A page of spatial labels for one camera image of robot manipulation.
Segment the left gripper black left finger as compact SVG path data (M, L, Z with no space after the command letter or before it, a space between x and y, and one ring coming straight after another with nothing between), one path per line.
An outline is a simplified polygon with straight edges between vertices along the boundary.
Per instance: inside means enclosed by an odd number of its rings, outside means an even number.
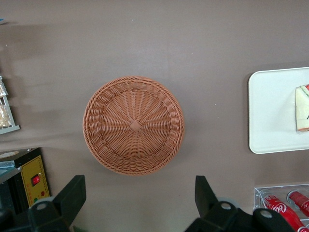
M51 201L36 202L28 210L31 231L69 232L85 201L85 176L76 175Z

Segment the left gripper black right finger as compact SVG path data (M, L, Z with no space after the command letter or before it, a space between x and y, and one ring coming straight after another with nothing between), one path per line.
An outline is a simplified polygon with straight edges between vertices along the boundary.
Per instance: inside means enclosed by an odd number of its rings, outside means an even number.
M232 203L219 201L204 176L195 179L195 203L199 217L187 232L250 232L251 216Z

